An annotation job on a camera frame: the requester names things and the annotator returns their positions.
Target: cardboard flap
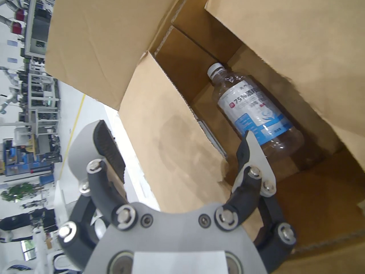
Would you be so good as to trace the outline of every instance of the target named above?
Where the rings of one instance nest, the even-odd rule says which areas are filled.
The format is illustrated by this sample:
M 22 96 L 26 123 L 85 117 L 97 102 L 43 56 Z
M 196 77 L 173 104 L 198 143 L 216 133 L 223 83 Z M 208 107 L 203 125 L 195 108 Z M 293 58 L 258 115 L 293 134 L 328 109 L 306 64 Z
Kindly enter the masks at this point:
M 47 73 L 118 109 L 141 55 L 176 0 L 56 0 Z
M 150 53 L 134 71 L 119 115 L 161 211 L 226 202 L 224 157 Z
M 365 168 L 365 0 L 209 0 L 206 9 L 297 88 Z

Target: metal bolt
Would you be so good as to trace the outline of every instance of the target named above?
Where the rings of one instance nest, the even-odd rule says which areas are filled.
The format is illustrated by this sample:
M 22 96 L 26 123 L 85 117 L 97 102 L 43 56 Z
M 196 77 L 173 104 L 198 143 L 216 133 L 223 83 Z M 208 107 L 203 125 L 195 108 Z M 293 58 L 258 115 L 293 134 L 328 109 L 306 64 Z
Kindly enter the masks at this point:
M 215 211 L 215 222 L 224 231 L 233 230 L 237 227 L 238 215 L 230 210 L 224 210 L 221 206 Z
M 242 274 L 242 266 L 238 258 L 230 252 L 226 252 L 228 274 Z
M 153 223 L 153 217 L 151 214 L 145 214 L 144 216 L 142 216 L 141 218 L 141 226 L 144 228 L 148 228 L 152 225 Z
M 94 159 L 92 161 L 89 162 L 89 164 L 86 166 L 86 171 L 89 174 L 95 174 L 99 171 L 101 171 L 101 167 L 100 167 L 100 162 L 102 160 L 101 159 Z
M 130 205 L 120 206 L 117 211 L 118 229 L 127 230 L 132 227 L 137 221 L 137 213 Z
M 133 253 L 120 252 L 110 263 L 108 274 L 131 274 L 133 268 Z
M 58 230 L 58 235 L 64 243 L 71 241 L 76 235 L 76 224 L 72 221 L 64 223 Z
M 123 209 L 120 214 L 118 214 L 118 222 L 129 223 L 131 220 L 131 213 L 128 209 Z
M 88 190 L 89 189 L 89 182 L 86 182 L 85 184 L 81 185 L 82 190 Z
M 96 170 L 99 167 L 100 163 L 98 160 L 92 160 L 90 162 L 90 169 L 91 170 Z
M 85 197 L 90 197 L 91 192 L 90 192 L 90 186 L 89 186 L 89 181 L 87 179 L 83 180 L 80 182 L 80 184 L 78 185 L 78 191 Z
M 275 192 L 275 185 L 270 180 L 265 180 L 262 184 L 263 189 L 265 189 L 269 193 Z
M 62 226 L 59 230 L 58 230 L 58 235 L 61 238 L 65 238 L 66 236 L 70 235 L 71 233 L 71 229 L 68 226 Z
M 256 166 L 251 166 L 249 170 L 249 176 L 253 179 L 261 179 L 261 170 Z
M 209 215 L 207 214 L 201 214 L 199 216 L 199 219 L 198 219 L 198 222 L 199 222 L 199 225 L 202 227 L 202 228 L 209 228 L 210 227 L 210 224 L 211 224 L 211 219 L 209 217 Z
M 293 245 L 296 243 L 296 238 L 294 235 L 294 231 L 288 223 L 281 223 L 277 228 L 280 239 L 288 244 Z
M 220 215 L 220 219 L 223 223 L 231 224 L 233 222 L 233 213 L 230 210 L 223 210 L 222 214 Z

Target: yellow floor line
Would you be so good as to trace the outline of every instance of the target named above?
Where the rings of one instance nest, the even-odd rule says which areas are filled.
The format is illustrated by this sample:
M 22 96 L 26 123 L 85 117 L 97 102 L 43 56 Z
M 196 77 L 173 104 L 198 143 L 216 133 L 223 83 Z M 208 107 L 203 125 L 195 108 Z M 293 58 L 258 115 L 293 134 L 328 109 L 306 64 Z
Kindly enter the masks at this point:
M 78 117 L 80 116 L 82 105 L 84 104 L 84 100 L 85 100 L 85 94 L 81 98 L 80 107 L 78 108 L 75 123 L 73 124 L 73 128 L 72 128 L 70 139 L 69 139 L 69 143 L 67 144 L 66 152 L 65 152 L 65 155 L 63 156 L 63 162 L 62 162 L 60 177 L 58 178 L 59 180 L 61 179 L 61 176 L 62 176 L 62 171 L 64 169 L 64 165 L 65 165 L 65 162 L 66 162 L 66 159 L 67 159 L 68 151 L 70 149 L 71 140 L 72 140 L 72 137 L 73 137 L 73 132 L 75 131 L 76 124 L 77 124 L 77 121 L 78 121 Z

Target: white label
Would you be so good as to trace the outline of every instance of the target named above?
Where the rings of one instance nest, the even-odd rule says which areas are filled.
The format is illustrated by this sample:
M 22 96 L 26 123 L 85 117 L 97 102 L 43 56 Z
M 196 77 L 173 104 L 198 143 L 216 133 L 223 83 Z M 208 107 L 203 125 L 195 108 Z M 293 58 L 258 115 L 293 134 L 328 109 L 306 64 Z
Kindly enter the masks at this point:
M 218 105 L 241 134 L 252 130 L 260 145 L 292 127 L 253 82 L 237 83 L 221 96 Z

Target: cardboard edge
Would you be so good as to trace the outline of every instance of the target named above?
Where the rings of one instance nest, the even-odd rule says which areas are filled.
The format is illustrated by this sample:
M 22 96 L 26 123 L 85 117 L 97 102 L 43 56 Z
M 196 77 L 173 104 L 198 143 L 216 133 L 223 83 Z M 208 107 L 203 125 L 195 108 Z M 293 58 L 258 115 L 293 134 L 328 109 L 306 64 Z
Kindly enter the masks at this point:
M 173 13 L 176 11 L 176 8 L 178 7 L 179 2 L 181 0 L 175 0 L 172 5 L 170 10 L 168 10 L 168 12 L 165 14 L 165 16 L 161 19 L 160 25 L 156 31 L 156 34 L 154 36 L 154 38 L 151 41 L 150 46 L 148 47 L 148 51 L 151 51 L 152 53 L 154 53 L 154 51 L 156 50 L 156 48 L 159 45 L 159 42 L 161 42 L 161 37 L 163 36 L 163 34 L 165 33 L 165 30 L 167 30 L 168 26 L 171 25 L 171 18 L 173 16 Z

